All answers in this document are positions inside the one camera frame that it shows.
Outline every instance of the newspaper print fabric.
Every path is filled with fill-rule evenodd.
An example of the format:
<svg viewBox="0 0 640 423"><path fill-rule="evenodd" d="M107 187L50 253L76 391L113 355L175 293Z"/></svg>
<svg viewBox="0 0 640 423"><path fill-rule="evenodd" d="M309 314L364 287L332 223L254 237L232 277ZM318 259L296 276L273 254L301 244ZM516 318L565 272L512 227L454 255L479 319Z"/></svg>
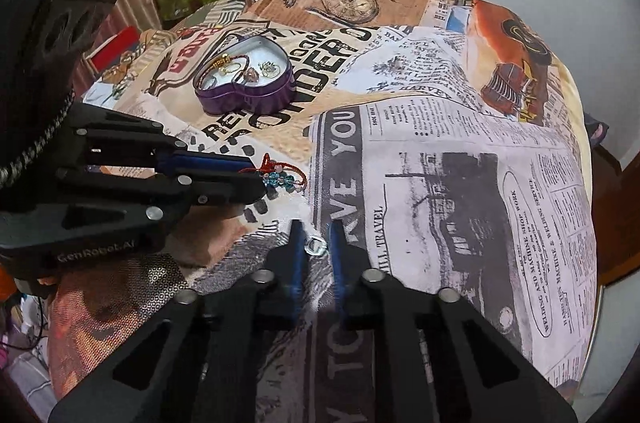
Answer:
<svg viewBox="0 0 640 423"><path fill-rule="evenodd" d="M413 15L396 10L405 1L413 3ZM286 239L292 219L322 235L329 220L342 218L350 240L407 285L423 291L459 288L571 398L593 317L595 249L584 187L590 179L588 140L576 121L579 102L565 97L566 89L575 88L570 74L500 6L480 0L395 0L390 8L376 0L388 15L379 12L348 24L349 12L334 6L337 2L342 1L328 0L323 15L317 13L323 0L295 0L290 8L284 0L259 0L227 26L189 28L118 101L120 111L175 129L190 126L196 134L183 139L191 150L202 145L249 156L255 164L269 152L309 176L304 195L269 190L251 206L193 209L161 254L167 259L164 276L175 278L177 269L184 282L172 279L171 287L159 287L219 291L259 268L269 247ZM402 25L404 20L411 22ZM318 25L324 29L312 31ZM193 74L207 56L252 34L273 39L288 53L296 77L294 101L268 116L204 114L193 93ZM412 106L413 117L411 100L422 104ZM370 108L379 113L374 116ZM372 138L373 118L377 127L384 124L388 138ZM374 146L388 149L372 152ZM406 174L420 177L400 177ZM390 186L398 190L393 201L403 203L380 210L385 197L392 200ZM473 197L466 205L460 202L464 191ZM412 200L419 203L415 212L407 210ZM414 213L420 219L415 226ZM411 234L389 237L386 257L377 246L381 229L386 241L385 225ZM122 267L118 272L127 283ZM260 371L258 420L371 421L371 336L340 329L328 256L313 258L310 270L300 324L276 336ZM103 273L108 281L114 272ZM57 306L65 306L67 319L74 310L79 314L72 329L52 339L58 356L76 357L59 375L52 370L58 395L144 320L140 309L127 308L135 299L110 302L103 296L100 309L108 311L111 328L105 339L105 324L86 307L94 301L83 274L88 275L71 275L76 289L85 286L84 299L63 287L53 306L53 326ZM63 286L71 280L63 277ZM152 282L145 287L155 298L168 295ZM129 291L141 295L137 288Z"/></svg>

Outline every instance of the black and white braided cord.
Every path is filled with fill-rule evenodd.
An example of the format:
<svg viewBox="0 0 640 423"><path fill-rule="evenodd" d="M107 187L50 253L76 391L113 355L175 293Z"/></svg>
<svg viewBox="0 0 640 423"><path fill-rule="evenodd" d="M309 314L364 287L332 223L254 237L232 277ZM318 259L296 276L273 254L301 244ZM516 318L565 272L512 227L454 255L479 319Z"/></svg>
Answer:
<svg viewBox="0 0 640 423"><path fill-rule="evenodd" d="M66 95L65 102L60 109L58 115L47 126L42 136L40 136L35 142L33 142L29 148L22 151L20 156L14 159L7 166L0 166L0 190L5 187L10 187L14 184L15 180L20 177L22 172L33 163L40 155L43 149L47 146L47 143L53 138L53 135L58 131L60 125L66 118L71 104L74 103L76 93L73 89Z"/></svg>

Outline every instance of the black cable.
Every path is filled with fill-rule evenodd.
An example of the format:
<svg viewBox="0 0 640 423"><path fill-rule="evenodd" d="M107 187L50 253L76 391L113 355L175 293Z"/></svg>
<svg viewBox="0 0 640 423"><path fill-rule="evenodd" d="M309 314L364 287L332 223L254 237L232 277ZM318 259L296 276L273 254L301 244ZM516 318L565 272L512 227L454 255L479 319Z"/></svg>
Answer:
<svg viewBox="0 0 640 423"><path fill-rule="evenodd" d="M18 351L33 351L36 346L42 340L42 328L44 326L44 309L42 308L42 299L38 297L38 305L40 306L40 330L38 332L38 338L36 338L35 343L31 347L18 347L17 345L11 345L10 343L0 342L0 345L4 347L8 347L9 349L17 349Z"/></svg>

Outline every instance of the purple heart-shaped box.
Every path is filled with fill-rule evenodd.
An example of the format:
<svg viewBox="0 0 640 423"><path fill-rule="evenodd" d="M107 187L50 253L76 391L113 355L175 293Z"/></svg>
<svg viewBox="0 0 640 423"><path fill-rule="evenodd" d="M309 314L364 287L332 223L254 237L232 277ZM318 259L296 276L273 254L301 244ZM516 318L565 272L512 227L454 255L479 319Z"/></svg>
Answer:
<svg viewBox="0 0 640 423"><path fill-rule="evenodd" d="M272 114L293 101L296 80L291 61L274 41L261 35L249 37L215 53L211 59L223 54L249 57L249 67L256 71L258 78L256 82L246 82L238 78L238 72L226 74L221 68L199 72L193 79L193 88L205 113L224 114L244 109L255 114ZM237 64L244 66L244 62L238 59ZM271 71L265 72L260 66Z"/></svg>

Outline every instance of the metal rivet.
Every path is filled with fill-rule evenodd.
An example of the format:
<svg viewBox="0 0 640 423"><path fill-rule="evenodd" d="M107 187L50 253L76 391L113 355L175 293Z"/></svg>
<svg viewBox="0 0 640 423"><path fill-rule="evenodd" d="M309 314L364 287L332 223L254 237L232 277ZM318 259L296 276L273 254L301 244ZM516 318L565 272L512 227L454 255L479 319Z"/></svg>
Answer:
<svg viewBox="0 0 640 423"><path fill-rule="evenodd" d="M378 268L369 268L362 272L362 278L367 282L380 282L385 278L385 272Z"/></svg>
<svg viewBox="0 0 640 423"><path fill-rule="evenodd" d="M314 257L320 257L327 249L326 241L317 235L311 235L305 243L305 251Z"/></svg>
<svg viewBox="0 0 640 423"><path fill-rule="evenodd" d="M164 212L158 207L148 207L148 209L146 209L146 216L152 221L159 221L163 215Z"/></svg>
<svg viewBox="0 0 640 423"><path fill-rule="evenodd" d="M268 284L276 278L276 275L270 269L259 269L252 273L251 278L258 284Z"/></svg>
<svg viewBox="0 0 640 423"><path fill-rule="evenodd" d="M181 289L174 295L178 304L193 304L198 298L198 293L193 289Z"/></svg>
<svg viewBox="0 0 640 423"><path fill-rule="evenodd" d="M443 302L453 304L453 302L458 302L460 300L460 293L453 288L442 288L438 291L438 297L440 297L440 300Z"/></svg>

